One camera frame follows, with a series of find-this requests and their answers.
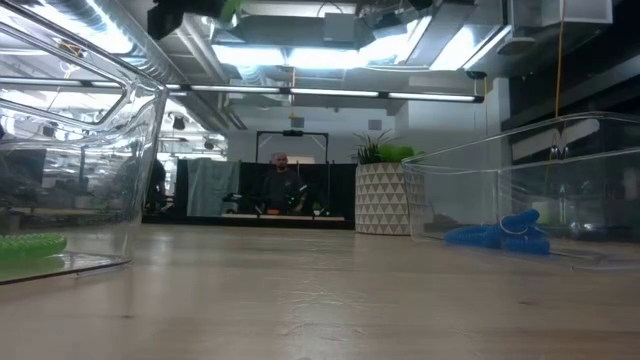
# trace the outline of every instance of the grey curtain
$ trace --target grey curtain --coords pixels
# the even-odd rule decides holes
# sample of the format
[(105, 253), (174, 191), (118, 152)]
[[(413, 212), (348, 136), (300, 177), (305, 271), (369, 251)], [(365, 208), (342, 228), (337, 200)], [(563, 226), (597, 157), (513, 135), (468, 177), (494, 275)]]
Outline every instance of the grey curtain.
[(189, 172), (188, 216), (221, 216), (235, 204), (222, 203), (229, 193), (238, 191), (238, 162), (194, 159), (187, 161)]

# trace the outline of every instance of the transparent plastic bin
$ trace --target transparent plastic bin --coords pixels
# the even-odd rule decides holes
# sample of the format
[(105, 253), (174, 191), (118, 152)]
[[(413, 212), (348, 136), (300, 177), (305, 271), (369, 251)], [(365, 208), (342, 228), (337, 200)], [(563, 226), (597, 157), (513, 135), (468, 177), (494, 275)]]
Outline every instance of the transparent plastic bin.
[[(640, 118), (584, 113), (407, 159), (412, 236), (460, 245), (459, 234), (471, 227), (498, 226), (482, 233), (496, 242), (472, 238), (461, 247), (576, 268), (638, 269), (639, 146)], [(535, 225), (505, 232), (504, 219), (531, 209), (539, 214)], [(515, 234), (536, 228), (546, 233), (548, 254), (531, 254), (532, 238)], [(525, 250), (505, 246), (511, 235)]]
[(129, 261), (166, 88), (9, 2), (0, 41), (0, 283)]

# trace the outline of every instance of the table surface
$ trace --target table surface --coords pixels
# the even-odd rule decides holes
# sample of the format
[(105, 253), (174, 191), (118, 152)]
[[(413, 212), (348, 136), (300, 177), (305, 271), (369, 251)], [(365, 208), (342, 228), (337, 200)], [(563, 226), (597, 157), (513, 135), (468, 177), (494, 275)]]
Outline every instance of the table surface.
[(640, 275), (352, 231), (145, 225), (0, 287), (2, 359), (638, 359)]

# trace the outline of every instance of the blue plastic toy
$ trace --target blue plastic toy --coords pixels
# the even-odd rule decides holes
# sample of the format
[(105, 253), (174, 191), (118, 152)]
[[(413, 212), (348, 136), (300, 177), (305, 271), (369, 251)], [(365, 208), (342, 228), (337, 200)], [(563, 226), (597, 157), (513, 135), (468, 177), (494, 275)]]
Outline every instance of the blue plastic toy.
[(535, 225), (540, 217), (536, 210), (505, 216), (497, 225), (469, 226), (444, 234), (451, 245), (477, 246), (489, 249), (548, 255), (551, 246), (547, 234)]

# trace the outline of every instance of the green plant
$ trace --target green plant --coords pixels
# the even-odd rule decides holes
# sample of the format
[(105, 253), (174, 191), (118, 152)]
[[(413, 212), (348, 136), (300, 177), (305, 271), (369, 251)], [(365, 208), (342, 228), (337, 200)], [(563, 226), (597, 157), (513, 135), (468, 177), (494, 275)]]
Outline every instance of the green plant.
[(386, 136), (388, 132), (389, 130), (384, 131), (377, 138), (371, 138), (366, 134), (354, 134), (362, 142), (362, 144), (357, 146), (358, 162), (360, 164), (375, 164), (381, 162), (399, 163), (403, 159), (423, 153), (416, 153), (411, 146), (390, 144), (393, 139), (389, 139)]

